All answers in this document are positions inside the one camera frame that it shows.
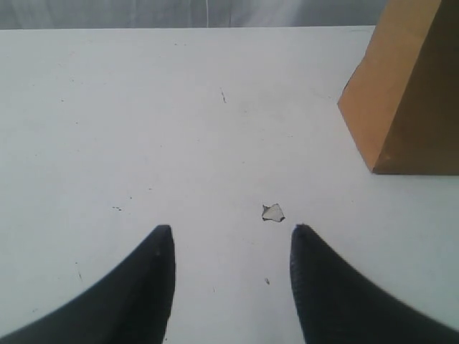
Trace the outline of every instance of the brown box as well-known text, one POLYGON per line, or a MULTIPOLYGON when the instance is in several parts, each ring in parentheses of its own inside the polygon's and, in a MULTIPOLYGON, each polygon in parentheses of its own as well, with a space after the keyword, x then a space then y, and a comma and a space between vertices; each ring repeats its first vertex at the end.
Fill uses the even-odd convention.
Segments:
POLYGON ((459 0, 389 0, 338 105, 371 171, 459 174, 459 0))

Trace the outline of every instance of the gray background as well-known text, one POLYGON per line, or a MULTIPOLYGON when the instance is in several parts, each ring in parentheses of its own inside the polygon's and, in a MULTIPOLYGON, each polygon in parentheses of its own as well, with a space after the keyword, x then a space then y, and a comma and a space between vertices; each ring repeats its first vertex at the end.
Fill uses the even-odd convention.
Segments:
POLYGON ((0 0, 0 29, 376 24, 386 0, 0 0))

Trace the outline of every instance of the cardboard box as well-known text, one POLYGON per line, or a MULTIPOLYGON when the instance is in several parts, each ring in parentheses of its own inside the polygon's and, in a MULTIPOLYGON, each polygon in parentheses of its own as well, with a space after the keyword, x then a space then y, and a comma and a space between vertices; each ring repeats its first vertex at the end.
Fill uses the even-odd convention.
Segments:
POLYGON ((338 105, 371 171, 459 175, 459 0, 389 0, 338 105))

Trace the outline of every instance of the white surface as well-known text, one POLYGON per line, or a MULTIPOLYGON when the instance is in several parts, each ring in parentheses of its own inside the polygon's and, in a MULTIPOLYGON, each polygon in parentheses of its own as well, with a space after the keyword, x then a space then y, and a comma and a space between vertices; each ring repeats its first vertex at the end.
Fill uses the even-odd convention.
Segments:
POLYGON ((0 32, 0 333, 162 223, 177 255, 168 343, 302 343, 299 222, 459 328, 459 178, 371 175, 336 107, 371 31, 0 32), (274 203, 281 224, 261 219, 274 203))

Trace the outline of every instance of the small fragment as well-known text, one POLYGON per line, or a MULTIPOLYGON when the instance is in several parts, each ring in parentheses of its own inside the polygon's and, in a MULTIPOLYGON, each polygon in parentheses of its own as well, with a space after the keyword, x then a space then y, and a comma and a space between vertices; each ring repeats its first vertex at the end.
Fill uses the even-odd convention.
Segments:
POLYGON ((273 204, 272 206, 263 205, 263 212, 261 214, 263 221, 271 220, 275 222, 282 222, 285 219, 284 213, 280 208, 279 204, 273 204))

